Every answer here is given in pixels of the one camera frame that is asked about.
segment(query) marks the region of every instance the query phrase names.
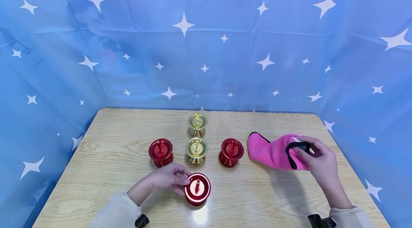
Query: pink fabric bag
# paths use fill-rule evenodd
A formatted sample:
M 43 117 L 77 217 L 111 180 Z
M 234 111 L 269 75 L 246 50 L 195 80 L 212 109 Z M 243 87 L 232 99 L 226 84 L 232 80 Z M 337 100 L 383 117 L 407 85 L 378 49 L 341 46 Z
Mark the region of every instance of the pink fabric bag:
M 300 147 L 306 152 L 310 150 L 309 142 L 299 142 L 298 135 L 286 134 L 276 141 L 270 142 L 257 132 L 247 139 L 249 158 L 261 162 L 271 168 L 282 170 L 308 170 L 305 161 L 293 150 Z

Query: hand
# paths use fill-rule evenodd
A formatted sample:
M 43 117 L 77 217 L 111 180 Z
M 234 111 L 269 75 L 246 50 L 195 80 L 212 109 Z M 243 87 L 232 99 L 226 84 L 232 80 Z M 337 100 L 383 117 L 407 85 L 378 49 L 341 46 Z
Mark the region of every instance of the hand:
M 318 139 L 300 136 L 298 140 L 312 144 L 314 153 L 306 153 L 298 147 L 294 147 L 293 150 L 307 163 L 309 171 L 325 193 L 330 208 L 352 209 L 353 205 L 339 181 L 334 152 Z
M 141 206 L 151 193 L 163 188 L 170 188 L 179 195 L 184 195 L 183 185 L 190 183 L 186 178 L 190 174 L 184 166 L 170 163 L 141 179 L 127 192 L 127 195 L 138 206 Z
M 163 188 L 169 188 L 179 195 L 184 196 L 183 186 L 188 185 L 190 181 L 186 178 L 191 173 L 182 165 L 170 163 L 162 168 L 153 171 L 146 176 L 144 180 L 152 186 L 152 193 Z
M 316 179 L 320 187 L 333 187 L 340 185 L 337 174 L 336 156 L 332 150 L 318 139 L 300 136 L 298 140 L 309 142 L 314 153 L 306 153 L 304 150 L 294 147 L 293 150 L 307 163 L 309 171 Z

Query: sleeve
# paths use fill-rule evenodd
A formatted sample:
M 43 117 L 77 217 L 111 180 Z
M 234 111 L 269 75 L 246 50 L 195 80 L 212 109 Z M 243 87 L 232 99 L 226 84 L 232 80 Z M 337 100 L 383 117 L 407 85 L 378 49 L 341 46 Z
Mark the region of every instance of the sleeve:
M 329 215 L 335 221 L 336 228 L 373 228 L 365 212 L 359 207 L 352 209 L 332 208 Z
M 96 215 L 90 228 L 134 228 L 134 223 L 141 214 L 141 207 L 127 193 L 117 194 Z

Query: blue fabric curtain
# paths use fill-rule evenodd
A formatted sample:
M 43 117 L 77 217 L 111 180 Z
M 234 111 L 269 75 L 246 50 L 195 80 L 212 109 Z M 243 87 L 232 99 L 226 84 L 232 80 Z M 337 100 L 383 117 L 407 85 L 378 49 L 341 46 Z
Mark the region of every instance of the blue fabric curtain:
M 103 107 L 312 112 L 411 227 L 412 0 L 0 0 L 0 223 L 30 227 Z

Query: wood grain surface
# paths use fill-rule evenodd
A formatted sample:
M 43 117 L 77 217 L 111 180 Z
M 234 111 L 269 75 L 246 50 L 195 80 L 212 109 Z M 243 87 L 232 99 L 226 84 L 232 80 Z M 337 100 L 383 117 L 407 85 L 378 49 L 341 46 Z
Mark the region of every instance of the wood grain surface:
M 93 120 L 38 217 L 35 228 L 89 227 L 97 212 L 116 193 L 126 192 L 156 169 L 148 154 L 151 142 L 173 143 L 174 162 L 211 181 L 202 207 L 168 190 L 143 204 L 148 227 L 311 227 L 307 216 L 327 217 L 329 206 L 310 172 L 281 171 L 249 160 L 247 137 L 258 131 L 270 141 L 287 133 L 323 141 L 337 155 L 339 176 L 350 200 L 361 207 L 374 227 L 389 227 L 321 120 L 314 114 L 205 111 L 206 161 L 190 165 L 185 157 L 187 118 L 194 111 L 102 109 Z M 219 162 L 224 139 L 236 138 L 244 157 L 233 168 Z

